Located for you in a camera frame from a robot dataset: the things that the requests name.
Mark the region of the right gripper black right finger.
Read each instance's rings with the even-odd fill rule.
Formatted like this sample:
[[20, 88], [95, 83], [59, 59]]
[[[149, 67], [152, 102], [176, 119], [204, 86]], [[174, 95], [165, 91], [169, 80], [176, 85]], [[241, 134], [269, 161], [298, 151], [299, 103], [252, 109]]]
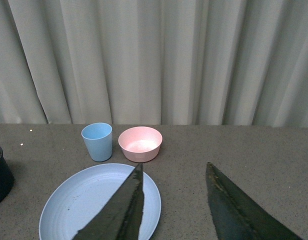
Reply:
[[207, 199], [219, 240], [300, 240], [211, 162], [206, 165]]

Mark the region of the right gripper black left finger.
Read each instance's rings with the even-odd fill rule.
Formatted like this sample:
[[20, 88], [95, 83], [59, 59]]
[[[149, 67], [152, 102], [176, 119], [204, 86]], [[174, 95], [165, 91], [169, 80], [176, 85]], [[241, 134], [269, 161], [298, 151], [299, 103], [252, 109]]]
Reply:
[[137, 240], [144, 212], [143, 164], [139, 163], [75, 240]]

